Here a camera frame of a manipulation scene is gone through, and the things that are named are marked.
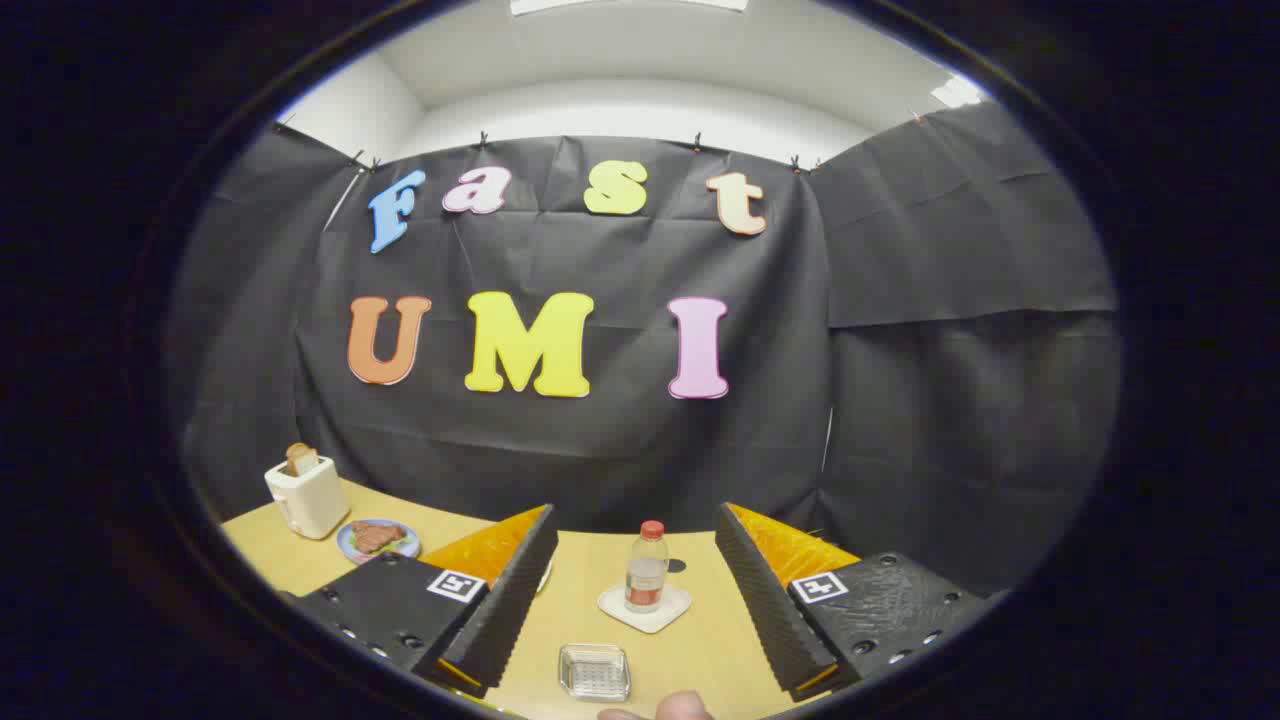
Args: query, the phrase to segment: blue letter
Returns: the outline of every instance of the blue letter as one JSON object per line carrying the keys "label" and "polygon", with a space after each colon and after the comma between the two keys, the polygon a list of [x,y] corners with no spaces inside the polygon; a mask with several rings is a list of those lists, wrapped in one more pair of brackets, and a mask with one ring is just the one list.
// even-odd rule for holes
{"label": "blue letter", "polygon": [[426,173],[413,170],[369,201],[369,209],[374,211],[374,243],[369,246],[370,252],[378,252],[404,234],[408,225],[399,217],[407,218],[413,211],[412,188],[422,184],[425,179]]}

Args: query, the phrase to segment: small glass container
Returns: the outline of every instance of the small glass container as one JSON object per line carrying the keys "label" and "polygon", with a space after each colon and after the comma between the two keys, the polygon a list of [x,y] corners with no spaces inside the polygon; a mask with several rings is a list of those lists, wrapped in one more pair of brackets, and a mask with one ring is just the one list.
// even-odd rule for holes
{"label": "small glass container", "polygon": [[627,653],[613,644],[571,643],[561,648],[561,685],[579,700],[622,702],[631,694]]}

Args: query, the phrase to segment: plastic bottle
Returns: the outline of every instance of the plastic bottle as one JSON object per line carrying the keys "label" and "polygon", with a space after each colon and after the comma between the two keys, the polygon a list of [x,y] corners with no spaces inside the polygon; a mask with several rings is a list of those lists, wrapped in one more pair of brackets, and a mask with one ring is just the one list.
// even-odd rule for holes
{"label": "plastic bottle", "polygon": [[631,546],[631,559],[627,562],[627,585],[623,602],[631,612],[653,612],[662,600],[662,588],[667,583],[667,541],[662,539],[666,530],[658,520],[648,520],[640,525],[640,537]]}

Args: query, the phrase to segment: yellow letter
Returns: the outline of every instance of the yellow letter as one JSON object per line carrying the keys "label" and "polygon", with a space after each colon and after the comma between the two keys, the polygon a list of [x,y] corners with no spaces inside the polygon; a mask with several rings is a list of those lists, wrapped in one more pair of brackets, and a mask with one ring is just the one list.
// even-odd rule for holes
{"label": "yellow letter", "polygon": [[764,232],[764,218],[751,214],[751,200],[764,197],[764,191],[754,184],[746,184],[742,173],[728,173],[707,181],[707,188],[716,191],[716,209],[724,227],[739,234],[760,234]]}
{"label": "yellow letter", "polygon": [[648,195],[640,183],[649,179],[649,170],[640,163],[605,160],[591,168],[586,179],[591,187],[582,193],[582,201],[593,213],[630,215],[644,208]]}
{"label": "yellow letter", "polygon": [[529,384],[539,357],[543,359],[543,372],[534,380],[538,395],[585,397],[591,389],[591,383],[582,377],[582,324],[595,309],[590,297],[557,292],[547,299],[527,331],[506,292],[477,292],[471,296],[467,307],[476,315],[475,359],[471,372],[463,378],[467,389],[502,389],[497,357],[502,359],[516,392]]}
{"label": "yellow letter", "polygon": [[351,336],[347,338],[347,365],[357,378],[366,383],[393,386],[404,379],[413,369],[413,355],[417,352],[417,331],[422,325],[422,315],[431,309],[431,301],[425,297],[401,297],[396,302],[401,313],[401,327],[396,336],[396,354],[383,363],[374,356],[374,336],[378,332],[378,316],[387,310],[381,297],[357,297],[351,301]]}

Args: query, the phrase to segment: white toaster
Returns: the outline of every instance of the white toaster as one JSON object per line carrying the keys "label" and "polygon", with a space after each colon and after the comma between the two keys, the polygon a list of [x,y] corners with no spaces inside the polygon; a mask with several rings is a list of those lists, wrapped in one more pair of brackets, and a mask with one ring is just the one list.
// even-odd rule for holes
{"label": "white toaster", "polygon": [[271,500],[289,529],[305,538],[321,539],[351,511],[338,469],[332,459],[319,457],[315,468],[294,478],[284,471],[287,464],[280,462],[264,475]]}

